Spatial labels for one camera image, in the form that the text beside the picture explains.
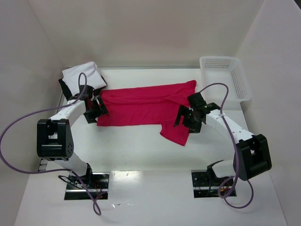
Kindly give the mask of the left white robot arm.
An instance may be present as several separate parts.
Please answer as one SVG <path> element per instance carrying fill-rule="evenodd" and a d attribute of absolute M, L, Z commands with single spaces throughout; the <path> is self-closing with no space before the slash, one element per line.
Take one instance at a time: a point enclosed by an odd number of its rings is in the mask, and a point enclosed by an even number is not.
<path fill-rule="evenodd" d="M 64 169 L 78 175 L 84 182 L 93 181 L 91 166 L 75 154 L 75 144 L 71 127 L 75 121 L 84 116 L 87 123 L 96 123 L 98 117 L 108 114 L 101 98 L 95 96 L 91 86 L 79 86 L 83 96 L 76 94 L 69 98 L 67 106 L 49 119 L 37 123 L 37 155 L 48 161 L 54 161 Z"/>

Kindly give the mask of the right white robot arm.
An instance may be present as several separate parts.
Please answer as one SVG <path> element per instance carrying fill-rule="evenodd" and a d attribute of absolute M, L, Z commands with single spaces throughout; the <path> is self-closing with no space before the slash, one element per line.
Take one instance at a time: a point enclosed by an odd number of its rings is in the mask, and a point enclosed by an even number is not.
<path fill-rule="evenodd" d="M 189 133 L 200 133 L 203 124 L 209 125 L 234 144 L 238 160 L 221 160 L 207 167 L 210 179 L 238 177 L 247 181 L 272 168 L 269 146 L 264 135 L 243 129 L 215 103 L 206 103 L 200 93 L 187 97 L 189 107 L 181 105 L 174 126 L 182 124 Z"/>

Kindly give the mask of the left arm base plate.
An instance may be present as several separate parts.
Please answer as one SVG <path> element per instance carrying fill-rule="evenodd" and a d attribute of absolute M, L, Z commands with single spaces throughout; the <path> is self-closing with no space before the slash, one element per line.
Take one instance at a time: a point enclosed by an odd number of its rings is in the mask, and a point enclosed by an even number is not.
<path fill-rule="evenodd" d="M 80 181 L 72 175 L 62 176 L 58 178 L 66 183 L 66 190 L 64 200 L 89 200 L 90 197 L 86 193 L 84 186 Z M 82 178 L 85 186 L 91 193 L 92 197 L 96 200 L 107 200 L 108 199 L 108 188 L 109 188 L 109 172 L 97 172 L 93 173 L 91 181 Z"/>

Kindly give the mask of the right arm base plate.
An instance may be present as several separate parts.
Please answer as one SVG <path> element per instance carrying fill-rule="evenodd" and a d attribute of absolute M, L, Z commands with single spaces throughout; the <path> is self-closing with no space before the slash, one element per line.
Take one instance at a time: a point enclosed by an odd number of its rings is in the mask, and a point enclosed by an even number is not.
<path fill-rule="evenodd" d="M 219 186 L 226 179 L 210 179 L 206 170 L 192 170 L 191 178 L 194 198 L 218 198 Z"/>

